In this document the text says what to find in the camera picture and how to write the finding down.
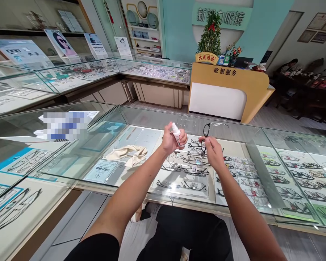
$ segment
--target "white spray bottle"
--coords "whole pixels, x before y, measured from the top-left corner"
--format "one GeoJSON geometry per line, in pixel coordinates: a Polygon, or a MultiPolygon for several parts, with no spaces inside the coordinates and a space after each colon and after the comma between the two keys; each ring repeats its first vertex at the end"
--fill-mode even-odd
{"type": "Polygon", "coordinates": [[[177,142],[178,145],[180,146],[180,143],[179,143],[179,136],[180,136],[180,134],[181,134],[181,131],[177,128],[177,126],[176,126],[175,123],[173,123],[172,128],[173,128],[173,135],[174,135],[174,137],[175,137],[175,139],[176,139],[176,142],[177,142]]]}

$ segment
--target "shelf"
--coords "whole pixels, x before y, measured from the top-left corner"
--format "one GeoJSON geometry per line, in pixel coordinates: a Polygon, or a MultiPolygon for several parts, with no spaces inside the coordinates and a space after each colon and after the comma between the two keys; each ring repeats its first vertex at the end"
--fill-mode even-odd
{"type": "Polygon", "coordinates": [[[136,28],[136,29],[141,29],[141,30],[158,31],[158,29],[154,29],[154,28],[146,28],[146,27],[134,26],[134,25],[128,25],[128,27],[136,28]]]}
{"type": "Polygon", "coordinates": [[[139,38],[139,37],[132,37],[132,39],[148,41],[148,42],[159,42],[159,40],[145,39],[145,38],[139,38]]]}
{"type": "Polygon", "coordinates": [[[160,51],[154,51],[154,50],[151,50],[151,49],[140,48],[140,47],[134,47],[134,49],[142,50],[142,51],[151,51],[151,52],[154,52],[154,53],[160,53],[160,51]]]}
{"type": "MultiPolygon", "coordinates": [[[[84,37],[83,33],[70,33],[61,32],[65,37],[84,37]]],[[[44,31],[33,31],[33,30],[20,30],[20,29],[1,29],[0,35],[14,35],[14,36],[46,36],[44,31]]]]}

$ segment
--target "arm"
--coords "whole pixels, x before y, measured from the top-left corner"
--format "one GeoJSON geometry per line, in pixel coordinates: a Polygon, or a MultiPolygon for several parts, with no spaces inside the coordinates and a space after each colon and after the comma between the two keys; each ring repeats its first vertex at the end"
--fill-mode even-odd
{"type": "Polygon", "coordinates": [[[157,176],[164,160],[177,148],[183,149],[183,146],[187,142],[187,135],[185,131],[181,129],[179,143],[182,147],[178,147],[175,137],[170,133],[171,126],[171,122],[165,126],[162,144],[151,157],[149,157],[148,160],[117,189],[99,218],[82,240],[95,234],[106,233],[117,238],[121,245],[123,234],[130,218],[144,201],[147,191],[157,176]]]}
{"type": "Polygon", "coordinates": [[[220,178],[229,211],[251,260],[286,260],[272,231],[251,203],[223,160],[222,147],[214,137],[205,139],[208,161],[220,178]]]}

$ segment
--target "red decoration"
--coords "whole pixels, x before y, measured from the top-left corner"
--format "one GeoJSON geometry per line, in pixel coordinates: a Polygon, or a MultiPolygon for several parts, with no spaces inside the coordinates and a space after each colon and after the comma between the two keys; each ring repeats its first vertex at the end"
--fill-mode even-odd
{"type": "Polygon", "coordinates": [[[210,31],[210,29],[212,29],[213,31],[215,31],[215,24],[214,23],[212,23],[211,26],[209,26],[209,29],[208,30],[210,31]]]}

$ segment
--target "small box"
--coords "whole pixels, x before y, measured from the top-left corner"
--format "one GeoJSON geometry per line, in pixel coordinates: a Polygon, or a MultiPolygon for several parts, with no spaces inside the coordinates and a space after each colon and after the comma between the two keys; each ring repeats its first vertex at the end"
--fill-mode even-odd
{"type": "Polygon", "coordinates": [[[148,39],[149,38],[149,33],[148,32],[140,32],[141,33],[141,38],[148,39]]]}
{"type": "Polygon", "coordinates": [[[132,33],[133,33],[133,36],[134,36],[134,37],[141,38],[141,33],[140,33],[140,31],[132,31],[132,33]]]}

